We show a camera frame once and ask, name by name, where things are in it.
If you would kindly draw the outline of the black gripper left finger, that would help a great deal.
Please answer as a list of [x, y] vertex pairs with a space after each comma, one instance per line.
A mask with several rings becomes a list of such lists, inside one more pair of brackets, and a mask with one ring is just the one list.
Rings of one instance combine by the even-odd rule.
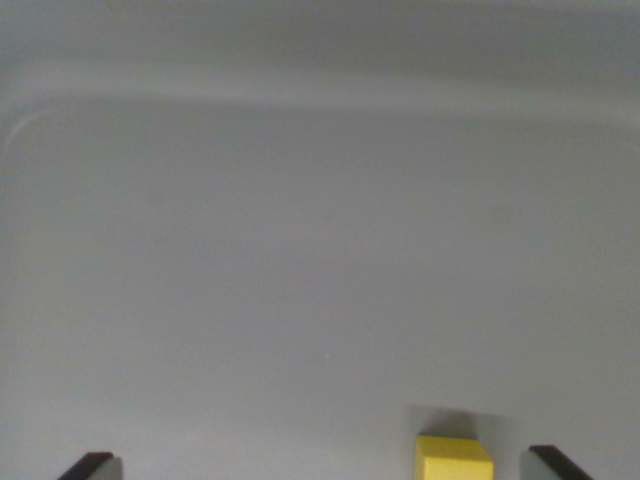
[[88, 452], [58, 480], [122, 480], [123, 462], [111, 452]]

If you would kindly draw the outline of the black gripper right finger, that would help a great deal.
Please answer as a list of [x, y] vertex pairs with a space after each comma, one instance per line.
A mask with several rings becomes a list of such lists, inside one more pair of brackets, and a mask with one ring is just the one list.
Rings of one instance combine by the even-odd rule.
[[532, 445], [520, 456], [521, 480], [593, 480], [554, 445]]

